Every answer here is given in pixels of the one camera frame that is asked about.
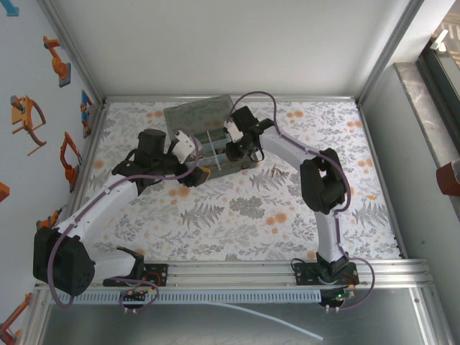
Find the gray container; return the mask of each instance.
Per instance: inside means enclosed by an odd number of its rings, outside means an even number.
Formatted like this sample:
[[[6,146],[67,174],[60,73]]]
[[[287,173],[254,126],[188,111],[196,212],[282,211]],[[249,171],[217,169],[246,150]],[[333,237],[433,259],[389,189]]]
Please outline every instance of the gray container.
[[[237,173],[256,166],[256,162],[245,157],[238,162],[229,162],[225,145],[230,141],[224,132],[224,122],[233,102],[229,95],[207,98],[164,109],[167,131],[170,138],[174,129],[183,127],[195,135],[202,146],[198,166],[211,170],[211,178]],[[192,158],[186,164],[192,164]]]

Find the white tube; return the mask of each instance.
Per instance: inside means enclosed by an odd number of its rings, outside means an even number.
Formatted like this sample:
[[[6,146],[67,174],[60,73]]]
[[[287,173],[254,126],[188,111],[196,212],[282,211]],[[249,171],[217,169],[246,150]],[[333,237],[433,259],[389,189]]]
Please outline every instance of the white tube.
[[[292,329],[295,329],[296,331],[299,331],[299,332],[301,332],[303,334],[306,334],[307,336],[312,336],[313,338],[318,339],[319,341],[323,341],[322,336],[319,336],[317,334],[311,333],[311,332],[309,332],[309,331],[307,331],[307,330],[305,330],[303,328],[294,326],[293,324],[288,323],[288,322],[286,322],[284,320],[281,320],[279,318],[276,318],[276,317],[273,317],[273,316],[270,316],[270,315],[267,315],[267,314],[262,314],[262,313],[259,313],[257,311],[253,311],[251,309],[246,309],[246,308],[243,308],[243,307],[239,307],[237,305],[225,304],[225,303],[205,302],[204,304],[215,305],[215,306],[218,306],[218,307],[225,307],[225,308],[230,308],[230,309],[236,309],[238,311],[244,311],[245,313],[260,316],[261,318],[266,318],[268,320],[281,323],[282,325],[290,327]]]

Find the window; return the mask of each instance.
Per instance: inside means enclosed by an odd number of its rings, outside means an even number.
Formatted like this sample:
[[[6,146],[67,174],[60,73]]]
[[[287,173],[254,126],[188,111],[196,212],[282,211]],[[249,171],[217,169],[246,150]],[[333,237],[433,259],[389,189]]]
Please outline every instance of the window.
[[[447,48],[445,52],[431,48],[443,30],[448,30],[443,40]],[[425,46],[418,58],[417,67],[460,151],[460,0],[456,0]]]

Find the patterned fabric surface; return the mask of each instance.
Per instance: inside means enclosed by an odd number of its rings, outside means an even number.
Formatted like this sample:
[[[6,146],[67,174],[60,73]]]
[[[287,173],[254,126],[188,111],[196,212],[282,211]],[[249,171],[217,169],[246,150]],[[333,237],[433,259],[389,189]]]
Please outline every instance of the patterned fabric surface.
[[[167,132],[162,110],[178,104],[110,105],[86,200],[137,146],[139,132],[149,127]],[[246,105],[259,119],[272,117],[270,103]],[[321,150],[332,147],[339,154],[352,194],[351,206],[340,218],[346,250],[358,257],[398,258],[354,103],[285,102],[278,107],[279,125],[285,132]],[[299,173],[266,153],[256,168],[210,180],[198,188],[175,181],[149,187],[95,234],[91,243],[92,250],[100,253],[124,246],[148,260],[286,260],[313,259],[318,235],[313,212],[300,194]]]

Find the robotic arm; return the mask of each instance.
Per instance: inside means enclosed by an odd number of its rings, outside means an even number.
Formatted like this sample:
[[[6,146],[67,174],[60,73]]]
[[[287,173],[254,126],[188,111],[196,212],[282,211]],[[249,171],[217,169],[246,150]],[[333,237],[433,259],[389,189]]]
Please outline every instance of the robotic arm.
[[[138,148],[112,170],[112,176],[94,197],[58,227],[44,226],[38,230],[34,238],[34,276],[49,282],[48,262],[51,259],[54,286],[71,296],[80,295],[91,282],[104,278],[141,280],[144,273],[142,255],[119,247],[117,251],[101,256],[91,251],[88,242],[93,232],[107,224],[146,187],[161,181],[145,178],[146,175],[175,175],[180,183],[188,187],[206,182],[208,172],[199,167],[180,178],[188,171],[185,159],[196,147],[183,132],[179,131],[176,137],[177,140],[164,153],[166,133],[155,129],[141,132]],[[64,233],[67,233],[65,238],[61,239],[55,256],[52,256],[54,247]]]
[[[339,157],[333,149],[319,151],[312,147],[301,150],[305,145],[297,139],[280,135],[271,119],[259,121],[247,106],[235,111],[225,127],[231,137],[226,145],[226,155],[235,161],[264,150],[277,155],[300,173],[302,197],[314,211],[318,227],[318,274],[321,282],[333,284],[349,263],[349,258],[339,247],[334,211],[345,201],[345,185],[342,176],[330,162],[310,152],[326,156],[340,166]]]

